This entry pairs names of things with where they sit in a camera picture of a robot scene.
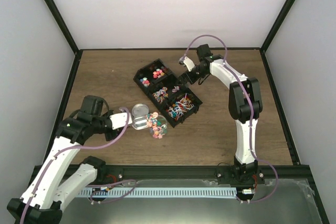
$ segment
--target wooden tabletop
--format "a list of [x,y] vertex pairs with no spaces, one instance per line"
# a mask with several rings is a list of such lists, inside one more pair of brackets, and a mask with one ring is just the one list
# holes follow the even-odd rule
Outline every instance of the wooden tabletop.
[[[65,117],[79,109],[86,95],[107,100],[111,109],[126,106],[129,110],[145,103],[150,112],[157,111],[152,102],[133,81],[137,70],[160,58],[176,75],[185,71],[178,64],[184,51],[180,50],[97,50],[84,51],[70,94]],[[188,56],[197,62],[191,50]],[[258,50],[230,50],[229,64],[248,77],[260,82],[263,111],[256,130],[256,153],[275,165],[291,165],[291,158],[282,131],[275,102]],[[190,89],[203,102],[197,114],[191,115],[175,128],[168,126],[167,135],[155,139],[149,129],[137,131],[129,127],[114,145],[97,151],[81,150],[73,163],[89,155],[107,164],[124,165],[217,165],[233,163],[237,148],[235,121],[228,111],[228,89],[210,76],[201,86]],[[95,135],[86,146],[105,144],[103,135]]]

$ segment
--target black tray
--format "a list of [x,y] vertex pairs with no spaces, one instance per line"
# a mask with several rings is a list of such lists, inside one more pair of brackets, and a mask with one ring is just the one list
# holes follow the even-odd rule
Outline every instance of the black tray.
[[[154,79],[153,72],[156,69],[161,69],[164,67],[165,75]],[[145,87],[140,79],[146,77],[150,84],[148,87]],[[141,88],[141,90],[147,95],[147,97],[152,101],[155,107],[159,110],[159,112],[167,119],[169,124],[172,127],[177,126],[179,123],[183,123],[185,119],[187,119],[190,115],[197,113],[202,101],[188,88],[187,85],[179,82],[177,76],[162,62],[162,60],[157,59],[152,63],[146,65],[145,67],[139,69],[136,72],[133,80],[136,84]],[[176,93],[172,92],[174,86],[179,86],[180,90]],[[167,87],[168,97],[163,100],[162,103],[159,103],[156,98],[153,96],[153,93],[159,91],[161,88]],[[174,120],[168,113],[167,109],[172,106],[176,101],[179,101],[182,97],[187,94],[187,97],[192,101],[194,107],[188,112],[184,113],[177,121]]]

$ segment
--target purple cable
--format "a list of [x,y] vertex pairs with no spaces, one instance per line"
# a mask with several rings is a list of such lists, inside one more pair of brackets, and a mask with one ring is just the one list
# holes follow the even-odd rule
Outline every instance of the purple cable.
[[[126,122],[127,122],[127,123],[125,124],[124,128],[122,128],[122,131],[120,132],[120,134],[119,134],[114,140],[112,140],[111,142],[109,142],[109,143],[107,143],[107,144],[105,144],[105,145],[96,146],[96,147],[89,147],[89,146],[75,145],[75,146],[71,146],[71,147],[68,147],[68,148],[64,148],[63,150],[60,150],[58,153],[56,153],[56,154],[54,155],[54,158],[56,158],[57,156],[59,156],[61,153],[65,152],[65,151],[68,151],[68,150],[72,150],[72,149],[98,150],[98,149],[103,149],[103,148],[106,148],[106,147],[108,147],[108,146],[114,144],[114,143],[115,143],[116,141],[118,141],[118,140],[123,136],[123,134],[125,133],[125,131],[126,131],[126,129],[127,129],[127,126],[128,126],[128,121],[129,121],[129,119],[130,119],[130,112],[129,112],[129,110],[128,110],[127,108],[125,108],[125,107],[120,107],[119,110],[124,111],[124,112],[127,113],[127,117],[126,117]],[[31,194],[34,195],[34,194],[36,193],[36,191],[37,191],[39,185],[41,184],[41,181],[42,181],[44,175],[46,174],[48,168],[50,167],[50,165],[52,164],[53,161],[54,161],[54,159],[51,159],[51,160],[47,163],[46,167],[44,168],[44,170],[43,170],[42,173],[41,173],[41,176],[38,178],[38,180],[37,180],[37,182],[36,182],[36,185],[35,185],[33,191],[31,192]],[[25,206],[25,208],[24,208],[24,210],[23,210],[23,212],[22,212],[22,215],[21,215],[20,224],[24,224],[24,220],[25,220],[25,217],[26,217],[26,214],[27,214],[29,205],[30,205],[30,203],[32,202],[32,200],[33,200],[33,197],[30,197],[30,198],[28,199],[28,202],[26,203],[26,206]]]
[[184,53],[184,55],[182,56],[182,58],[180,59],[180,61],[183,62],[183,60],[184,60],[184,58],[186,57],[186,55],[187,55],[187,53],[188,53],[190,47],[192,46],[192,44],[193,44],[196,40],[198,40],[199,38],[202,38],[202,37],[212,37],[212,38],[215,38],[215,39],[219,40],[219,42],[222,43],[222,45],[224,46],[224,48],[225,48],[225,54],[224,54],[224,59],[223,59],[223,66],[224,66],[224,68],[226,68],[226,69],[227,69],[227,70],[228,70],[228,71],[229,71],[229,72],[236,78],[236,80],[237,80],[239,86],[241,87],[241,89],[242,89],[242,91],[243,91],[243,93],[244,93],[244,95],[245,95],[245,97],[246,97],[247,103],[248,103],[248,105],[249,105],[249,107],[250,107],[250,110],[251,110],[250,125],[249,125],[249,126],[250,126],[250,129],[249,129],[249,145],[250,145],[250,151],[251,151],[251,154],[252,154],[253,158],[254,158],[256,161],[267,164],[269,167],[271,167],[271,169],[272,169],[273,172],[274,172],[274,175],[275,175],[275,178],[276,178],[276,182],[275,182],[275,187],[274,187],[273,191],[272,191],[269,195],[265,196],[264,198],[257,199],[257,200],[254,200],[254,201],[250,201],[250,203],[261,202],[261,201],[263,201],[263,200],[265,200],[265,199],[268,199],[269,197],[271,197],[271,196],[274,194],[274,192],[276,191],[276,189],[277,189],[277,187],[278,187],[278,184],[279,184],[279,183],[278,183],[278,182],[279,182],[279,177],[278,177],[278,173],[277,173],[277,171],[275,170],[274,166],[273,166],[270,162],[268,162],[268,161],[259,159],[259,158],[256,156],[256,154],[254,153],[253,149],[252,149],[252,122],[253,122],[253,116],[254,116],[254,111],[253,111],[252,102],[251,102],[251,99],[250,99],[250,97],[249,97],[249,95],[248,95],[248,93],[247,93],[247,91],[246,91],[244,85],[243,85],[242,82],[240,81],[239,77],[238,77],[238,76],[235,74],[235,72],[232,71],[232,69],[230,69],[230,68],[226,65],[226,63],[225,63],[225,62],[226,62],[226,58],[227,58],[227,47],[226,47],[225,43],[224,43],[221,39],[219,39],[218,37],[216,37],[216,36],[214,36],[214,35],[210,35],[210,34],[203,34],[203,35],[200,35],[200,36],[194,38],[193,41],[191,41],[191,43],[189,44],[187,50],[185,51],[185,53]]
[[223,47],[225,48],[225,54],[224,54],[224,62],[226,61],[226,57],[227,57],[227,47],[224,43],[224,41],[222,41],[220,38],[214,36],[214,35],[211,35],[211,34],[203,34],[203,35],[199,35],[198,37],[194,38],[193,41],[190,42],[187,50],[184,52],[184,55],[181,57],[180,61],[183,62],[184,61],[184,58],[187,56],[187,53],[190,49],[190,47],[192,46],[192,44],[197,41],[199,38],[202,38],[202,37],[211,37],[211,38],[215,38],[217,40],[219,40],[220,43],[222,43]]
[[[132,187],[132,189],[130,191],[128,191],[127,193],[125,193],[124,195],[120,196],[119,198],[116,198],[116,199],[111,199],[111,200],[104,200],[104,201],[100,201],[99,204],[107,204],[107,203],[111,203],[111,202],[115,202],[117,200],[120,200],[120,199],[123,199],[124,197],[126,197],[128,194],[132,193],[134,191],[134,189],[136,188],[136,184],[137,184],[137,181],[134,180],[134,179],[126,179],[126,180],[123,180],[123,181],[119,181],[119,182],[115,182],[115,183],[112,183],[112,184],[105,184],[105,185],[88,185],[87,187],[110,187],[110,186],[116,186],[116,185],[120,185],[120,184],[123,184],[125,182],[135,182],[135,185],[134,187]],[[94,202],[94,200],[92,199],[93,195],[100,192],[101,190],[99,191],[94,191],[91,195],[90,195],[90,201],[91,203]]]

